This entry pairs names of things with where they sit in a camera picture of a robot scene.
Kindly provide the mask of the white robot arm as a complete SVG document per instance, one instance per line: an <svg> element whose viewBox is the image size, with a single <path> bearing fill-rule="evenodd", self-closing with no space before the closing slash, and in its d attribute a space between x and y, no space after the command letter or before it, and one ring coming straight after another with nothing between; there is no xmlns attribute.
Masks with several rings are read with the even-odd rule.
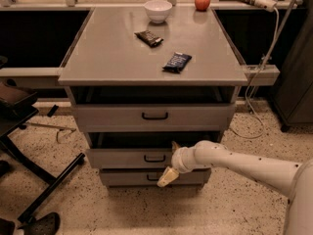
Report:
<svg viewBox="0 0 313 235"><path fill-rule="evenodd" d="M313 235L313 160L283 161L230 151L222 144L200 141L193 147L172 142L171 164L157 182L165 187L180 174L223 167L286 196L284 235Z"/></svg>

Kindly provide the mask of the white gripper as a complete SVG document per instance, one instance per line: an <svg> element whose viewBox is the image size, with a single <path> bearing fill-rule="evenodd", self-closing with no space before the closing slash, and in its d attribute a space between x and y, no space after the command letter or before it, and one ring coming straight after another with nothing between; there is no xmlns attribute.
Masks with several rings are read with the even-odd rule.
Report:
<svg viewBox="0 0 313 235"><path fill-rule="evenodd" d="M158 187L165 187L179 177L179 173L188 173L200 165L195 159L194 147L181 147L177 142L172 141L172 167L168 166L157 182Z"/></svg>

